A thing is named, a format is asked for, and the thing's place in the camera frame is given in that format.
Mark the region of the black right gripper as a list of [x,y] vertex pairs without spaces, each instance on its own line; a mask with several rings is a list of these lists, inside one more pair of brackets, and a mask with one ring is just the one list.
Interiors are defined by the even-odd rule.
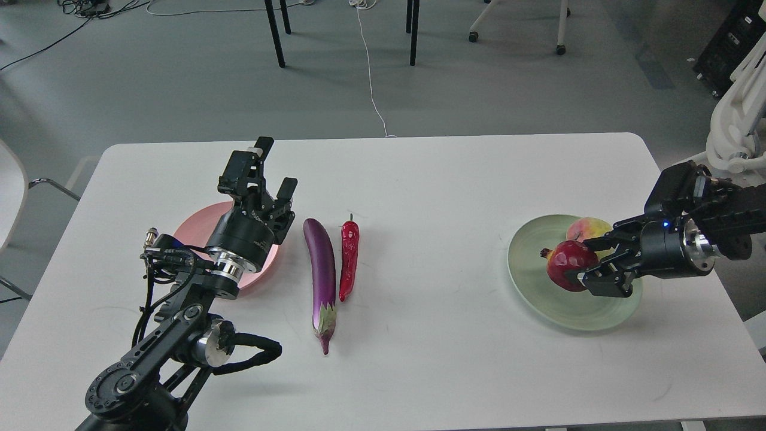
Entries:
[[577,280],[592,295],[610,298],[629,298],[634,280],[645,275],[662,279],[708,275],[719,256],[690,217],[624,219],[583,245],[597,256],[629,254],[624,260],[610,257],[577,272]]

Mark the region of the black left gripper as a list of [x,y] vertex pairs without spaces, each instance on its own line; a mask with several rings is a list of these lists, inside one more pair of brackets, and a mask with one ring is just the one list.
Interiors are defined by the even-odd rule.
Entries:
[[[235,150],[218,179],[218,191],[232,198],[233,208],[218,221],[207,242],[215,260],[239,259],[247,272],[260,272],[272,248],[282,245],[295,219],[293,194],[298,180],[285,177],[272,202],[266,189],[265,160],[274,144],[267,136],[253,147]],[[272,202],[270,208],[263,207]],[[263,207],[245,210],[243,207]]]

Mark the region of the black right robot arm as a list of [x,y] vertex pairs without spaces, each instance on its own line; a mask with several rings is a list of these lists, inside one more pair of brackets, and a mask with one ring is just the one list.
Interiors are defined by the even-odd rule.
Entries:
[[678,163],[662,170],[642,214],[585,241],[609,256],[564,276],[594,296],[628,298],[643,276],[701,277],[720,257],[749,259],[752,235],[764,230],[764,185],[741,187],[712,177],[704,165]]

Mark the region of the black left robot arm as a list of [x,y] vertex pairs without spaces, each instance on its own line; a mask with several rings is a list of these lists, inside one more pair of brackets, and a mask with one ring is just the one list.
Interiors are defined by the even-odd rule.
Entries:
[[265,365],[282,353],[278,342],[238,332],[210,312],[217,298],[238,297],[243,276],[263,270],[293,223],[297,180],[285,178],[276,196],[266,190],[263,168],[273,143],[261,136],[251,148],[233,151],[218,180],[232,207],[205,246],[146,232],[147,295],[132,347],[89,385],[89,414],[79,430],[184,430],[210,376]]

